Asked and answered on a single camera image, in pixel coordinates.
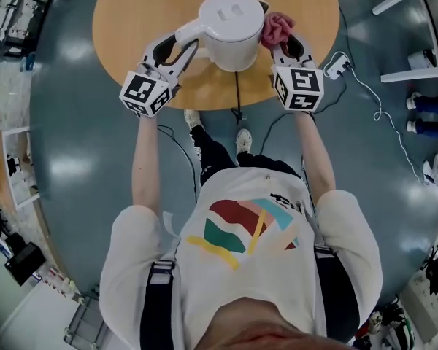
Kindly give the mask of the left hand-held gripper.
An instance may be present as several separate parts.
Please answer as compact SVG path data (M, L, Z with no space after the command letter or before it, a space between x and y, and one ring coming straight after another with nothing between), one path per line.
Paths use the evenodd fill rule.
M180 54L168 62L176 43L174 31L157 38L146 47L136 71L127 73L119 99L138 117L155 117L181 88L178 78L193 60L199 40L187 43Z

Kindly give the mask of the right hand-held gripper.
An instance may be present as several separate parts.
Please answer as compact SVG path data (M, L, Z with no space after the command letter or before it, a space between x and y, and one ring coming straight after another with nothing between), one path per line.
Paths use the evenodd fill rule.
M287 44L271 49L272 88L289 112L315 112L324 96L323 71L313 60L312 48L295 31Z

